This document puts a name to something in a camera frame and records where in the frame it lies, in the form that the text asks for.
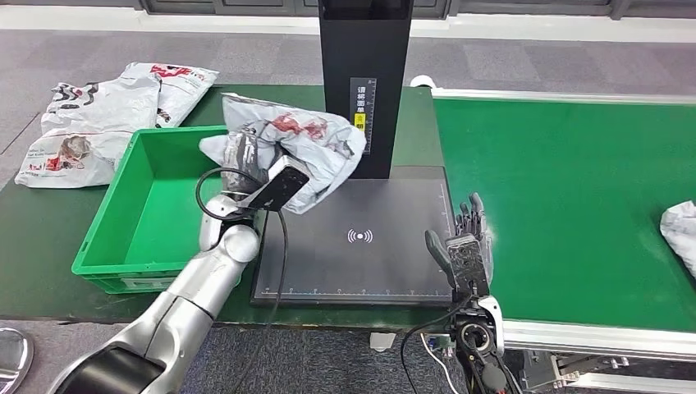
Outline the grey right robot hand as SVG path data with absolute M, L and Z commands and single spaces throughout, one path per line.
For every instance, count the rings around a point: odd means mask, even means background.
M 470 291 L 478 296 L 490 294 L 493 274 L 492 234 L 489 231 L 483 201 L 478 193 L 460 204 L 456 216 L 456 234 L 441 242 L 437 233 L 424 233 L 425 245 L 450 287 L 458 292 Z

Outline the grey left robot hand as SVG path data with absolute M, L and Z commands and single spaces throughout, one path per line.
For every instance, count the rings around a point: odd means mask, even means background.
M 261 137 L 266 121 L 248 121 L 232 126 L 227 135 L 222 166 L 237 172 L 222 172 L 223 189 L 250 195 L 268 179 L 268 169 L 275 157 L 274 144 Z

